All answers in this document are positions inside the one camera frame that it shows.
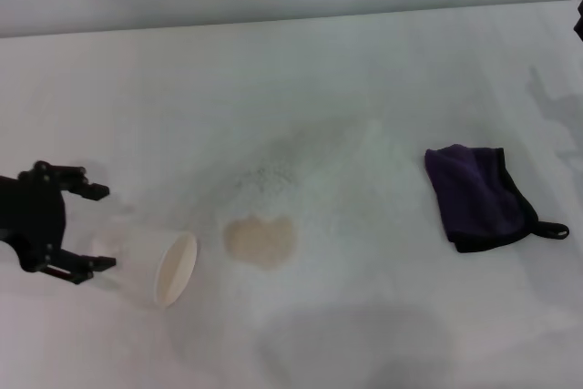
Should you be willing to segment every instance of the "white paper cup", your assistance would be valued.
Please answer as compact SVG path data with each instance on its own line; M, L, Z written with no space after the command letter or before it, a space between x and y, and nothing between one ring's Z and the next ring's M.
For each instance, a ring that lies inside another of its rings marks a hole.
M168 307L184 292L197 259L197 242L187 231L116 223L94 239L97 251L116 257L102 272L124 295L148 307Z

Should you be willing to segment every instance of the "purple towel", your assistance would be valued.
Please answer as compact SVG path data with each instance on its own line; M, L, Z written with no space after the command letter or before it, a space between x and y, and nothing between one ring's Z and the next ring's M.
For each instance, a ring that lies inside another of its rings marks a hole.
M494 249L534 233L565 239L560 223L538 220L508 174L501 148L453 145L425 152L447 239L459 252Z

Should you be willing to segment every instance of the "cup opening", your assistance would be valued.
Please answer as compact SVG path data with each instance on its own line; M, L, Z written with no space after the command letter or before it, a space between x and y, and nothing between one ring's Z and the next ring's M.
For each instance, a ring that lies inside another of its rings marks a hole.
M168 307L186 289L197 259L197 243L190 233L182 234L166 251L156 280L156 304Z

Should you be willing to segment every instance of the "white table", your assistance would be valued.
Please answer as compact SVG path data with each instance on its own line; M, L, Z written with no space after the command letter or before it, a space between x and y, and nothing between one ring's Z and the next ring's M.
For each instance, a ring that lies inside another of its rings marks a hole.
M5 388L575 388L583 384L577 3L0 40L0 174L83 164L65 247L111 214L193 230L166 312L0 245ZM504 147L566 241L458 254L426 148ZM283 216L281 266L225 251Z

